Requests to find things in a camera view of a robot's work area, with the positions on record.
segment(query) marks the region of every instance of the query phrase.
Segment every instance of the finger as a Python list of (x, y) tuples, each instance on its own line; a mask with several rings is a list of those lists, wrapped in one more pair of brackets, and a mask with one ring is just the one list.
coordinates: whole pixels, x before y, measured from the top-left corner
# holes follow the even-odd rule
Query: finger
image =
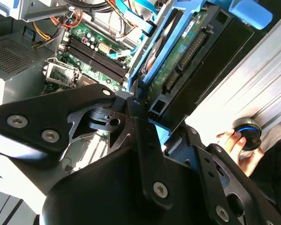
[(246, 143), (246, 138), (242, 137), (241, 139), (239, 139), (238, 142), (236, 142), (236, 144), (231, 150), (230, 157), (233, 159), (233, 161), (236, 164), (239, 163), (239, 155), (242, 149), (244, 148), (245, 143)]
[(258, 165), (259, 161), (263, 156), (263, 150), (261, 148), (258, 148), (254, 150), (254, 152), (248, 158), (244, 158), (240, 161), (239, 166), (245, 173), (245, 175), (247, 175), (248, 177), (252, 175), (256, 166)]
[(224, 144), (223, 148), (230, 153), (234, 147), (234, 145), (239, 141), (239, 139), (242, 137), (242, 134), (237, 132), (233, 134)]
[(229, 131), (227, 131), (224, 134), (218, 135), (221, 136), (221, 139), (219, 140), (218, 144), (220, 146), (224, 146), (224, 144), (227, 142), (227, 140), (234, 134), (234, 129), (231, 129)]

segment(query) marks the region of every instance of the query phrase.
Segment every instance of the circuit board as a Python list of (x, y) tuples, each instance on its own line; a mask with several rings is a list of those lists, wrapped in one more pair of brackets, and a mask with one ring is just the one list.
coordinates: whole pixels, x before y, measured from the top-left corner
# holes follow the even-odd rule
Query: circuit board
[(200, 30), (201, 25), (206, 17), (206, 12), (199, 12), (186, 27), (184, 33), (177, 41), (175, 47), (170, 52), (168, 58), (164, 61), (163, 65), (148, 87), (146, 99), (146, 103), (148, 105), (152, 105), (152, 103), (160, 94), (162, 85), (164, 84), (167, 77), (171, 74), (177, 63), (180, 61), (181, 57), (184, 55), (189, 43), (192, 42), (192, 40)]
[[(83, 38), (87, 39), (87, 41), (94, 47), (98, 47), (100, 45), (100, 43), (103, 42), (103, 43), (107, 44), (115, 52), (120, 52), (123, 50), (123, 49), (119, 48), (118, 45), (115, 45), (110, 40), (104, 38), (103, 36), (101, 36), (100, 34), (94, 32), (94, 31), (92, 31), (90, 28), (88, 28), (84, 24), (80, 24), (77, 27), (72, 28), (70, 30), (70, 34), (80, 41), (82, 41)], [(100, 48), (98, 49), (98, 51), (101, 54), (106, 55), (106, 53), (102, 52), (100, 50)], [(131, 59), (132, 59), (132, 56), (129, 55), (129, 56), (126, 56), (124, 59), (114, 59), (114, 61), (117, 62), (118, 64), (128, 68)]]
[[(118, 45), (113, 43), (112, 41), (108, 40), (107, 38), (101, 36), (100, 34), (96, 33), (89, 27), (87, 27), (84, 24), (80, 24), (75, 28), (70, 29), (68, 32), (65, 33), (66, 38), (75, 38), (78, 40), (81, 44), (84, 44), (86, 48), (90, 48), (102, 56), (109, 58), (107, 55), (107, 52), (104, 51), (102, 46), (105, 47), (105, 50), (108, 51), (114, 51), (114, 52), (120, 52), (124, 49), (119, 48)], [(92, 68), (87, 63), (77, 59), (67, 51), (58, 51), (58, 54), (56, 58), (59, 61), (62, 61), (63, 63), (66, 63), (72, 67), (79, 68), (81, 72), (83, 73), (83, 78), (89, 77), (93, 80), (95, 80), (98, 83), (101, 83), (103, 85), (106, 85), (108, 88), (113, 90), (114, 92), (118, 90), (127, 90), (127, 83), (126, 82), (119, 82), (115, 81), (109, 76), (105, 75), (102, 72), (97, 71), (96, 69)], [(113, 62), (117, 63), (119, 66), (121, 66), (123, 69), (126, 69), (128, 71), (129, 64), (132, 59), (132, 56), (127, 56), (124, 58), (118, 58), (118, 59), (110, 59)], [(51, 72), (51, 77), (54, 79), (58, 79), (60, 81), (66, 80), (67, 78), (63, 76), (63, 74), (60, 74), (60, 70), (58, 68), (54, 68)], [(69, 87), (64, 87), (63, 85), (52, 85), (51, 82), (48, 82), (47, 87), (45, 88), (44, 93), (52, 93), (57, 90), (67, 90)]]
[(114, 81), (113, 79), (109, 78), (108, 76), (94, 70), (92, 67), (87, 65), (84, 62), (79, 61), (76, 59), (74, 56), (64, 53), (60, 58), (63, 58), (65, 63), (71, 66), (76, 66), (77, 64), (80, 65), (81, 71), (86, 74), (87, 76), (93, 78), (96, 80), (98, 83), (103, 84), (113, 90), (114, 92), (118, 90), (127, 90), (127, 83), (124, 83), (123, 85), (120, 85), (118, 82)]

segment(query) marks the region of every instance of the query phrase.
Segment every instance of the green circuit board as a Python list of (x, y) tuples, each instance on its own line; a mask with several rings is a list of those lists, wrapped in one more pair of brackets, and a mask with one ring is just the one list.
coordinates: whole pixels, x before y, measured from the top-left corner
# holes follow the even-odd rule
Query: green circuit board
[(163, 65), (148, 87), (146, 99), (146, 103), (148, 105), (152, 105), (155, 99), (161, 93), (162, 85), (164, 84), (167, 77), (171, 74), (175, 66), (179, 63), (181, 57), (186, 52), (187, 47), (193, 41), (196, 34), (201, 30), (201, 25), (206, 17), (206, 12), (199, 12), (186, 27), (182, 36), (177, 41), (173, 50), (168, 55), (168, 58), (164, 61)]
[[(72, 36), (74, 36), (76, 39), (78, 40), (82, 40), (83, 38), (86, 38), (92, 45), (94, 46), (99, 46), (99, 44), (101, 42), (107, 44), (108, 46), (110, 46), (114, 51), (116, 52), (120, 52), (123, 49), (119, 48), (118, 45), (114, 44), (113, 42), (111, 42), (110, 40), (106, 39), (105, 37), (103, 37), (102, 35), (94, 32), (93, 30), (91, 30), (90, 28), (88, 28), (86, 25), (84, 24), (79, 24), (77, 27), (72, 28), (70, 30), (70, 34)], [(90, 41), (91, 38), (87, 37), (87, 34), (91, 34), (92, 37), (95, 38), (95, 41)], [(99, 52), (103, 55), (106, 55), (106, 53), (102, 52), (99, 49)], [(115, 61), (116, 63), (120, 64), (120, 65), (124, 65), (126, 67), (129, 67), (129, 64), (131, 62), (132, 56), (128, 55), (125, 58), (122, 59), (114, 59), (113, 61)]]

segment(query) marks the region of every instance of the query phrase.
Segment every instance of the silver screw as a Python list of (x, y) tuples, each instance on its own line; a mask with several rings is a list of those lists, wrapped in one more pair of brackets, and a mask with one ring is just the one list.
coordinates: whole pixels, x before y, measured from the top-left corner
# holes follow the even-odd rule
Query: silver screw
[(161, 198), (168, 196), (168, 190), (166, 186), (161, 182), (155, 182), (153, 185), (154, 192)]
[(55, 130), (45, 130), (42, 132), (42, 138), (50, 143), (55, 143), (59, 140), (59, 134)]
[(191, 132), (196, 135), (197, 134), (197, 131), (194, 129), (194, 128), (191, 128)]
[(28, 120), (20, 115), (12, 115), (7, 119), (8, 125), (14, 128), (24, 128), (28, 124)]
[(222, 149), (219, 146), (215, 147), (218, 152), (222, 152)]
[(111, 95), (111, 93), (110, 93), (108, 90), (105, 90), (105, 89), (103, 89), (103, 93), (104, 93), (105, 95)]
[(226, 223), (229, 222), (229, 215), (227, 211), (222, 206), (217, 206), (215, 208), (217, 215)]
[(138, 104), (138, 105), (140, 105), (141, 103), (138, 101), (138, 100), (133, 100), (134, 101), (134, 103), (136, 103), (136, 104)]
[(267, 225), (274, 225), (270, 220), (266, 221)]

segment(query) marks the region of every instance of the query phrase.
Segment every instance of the red wire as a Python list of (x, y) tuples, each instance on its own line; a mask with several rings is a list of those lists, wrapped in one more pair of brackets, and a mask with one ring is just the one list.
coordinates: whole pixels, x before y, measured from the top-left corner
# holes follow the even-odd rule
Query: red wire
[[(74, 21), (72, 24), (70, 24), (70, 25), (62, 24), (62, 26), (63, 26), (63, 27), (67, 27), (67, 28), (74, 28), (74, 27), (77, 27), (77, 26), (81, 23), (81, 21), (82, 21), (82, 15), (83, 15), (83, 11), (81, 11), (81, 16), (80, 16), (79, 22), (78, 22), (77, 24), (75, 24), (75, 23), (78, 21), (78, 12), (77, 12), (77, 10), (75, 10), (75, 16), (76, 16), (75, 21)], [(55, 25), (57, 25), (57, 24), (59, 23), (58, 19), (55, 18), (55, 17), (50, 17), (50, 19), (52, 20), (52, 22), (53, 22)]]

